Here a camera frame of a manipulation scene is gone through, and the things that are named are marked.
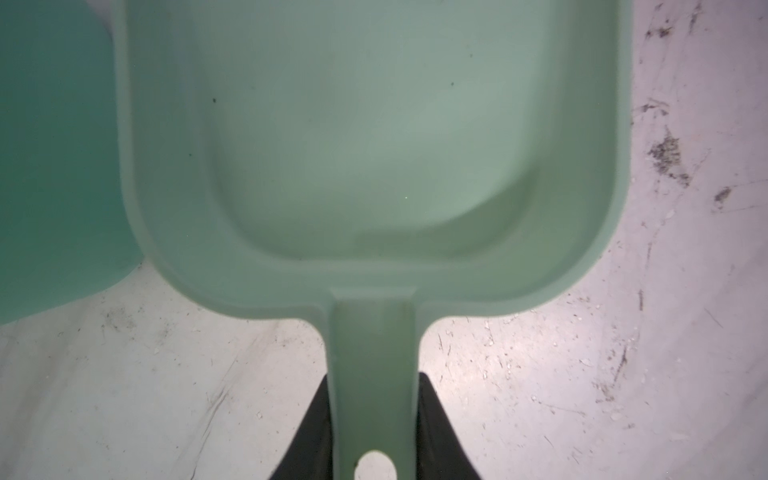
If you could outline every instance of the black plastic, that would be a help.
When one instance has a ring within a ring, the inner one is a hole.
[[[425,373],[419,373],[419,409],[415,427],[418,480],[480,480],[458,443]],[[323,377],[288,451],[270,480],[333,480],[332,447],[328,382]]]

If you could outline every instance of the handle hole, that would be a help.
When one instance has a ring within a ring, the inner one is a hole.
[[[371,450],[357,461],[355,480],[397,480],[395,464],[386,454]]]

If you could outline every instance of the dustpan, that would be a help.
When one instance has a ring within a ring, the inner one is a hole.
[[[317,328],[334,478],[370,450],[416,477],[432,322],[529,309],[600,255],[627,189],[630,7],[115,2],[131,227],[192,300]]]

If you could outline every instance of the teal container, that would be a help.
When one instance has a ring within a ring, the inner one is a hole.
[[[326,344],[333,470],[415,477],[421,335],[558,295],[627,191],[629,1],[117,0],[123,195],[163,276]]]
[[[82,0],[0,2],[0,323],[107,288],[142,254],[120,194],[112,46]]]

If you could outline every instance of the floor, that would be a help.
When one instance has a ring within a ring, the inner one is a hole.
[[[422,340],[488,480],[768,478],[768,2],[634,10],[611,245],[550,303]],[[144,263],[0,327],[0,478],[266,478],[325,371],[306,324],[202,310]]]

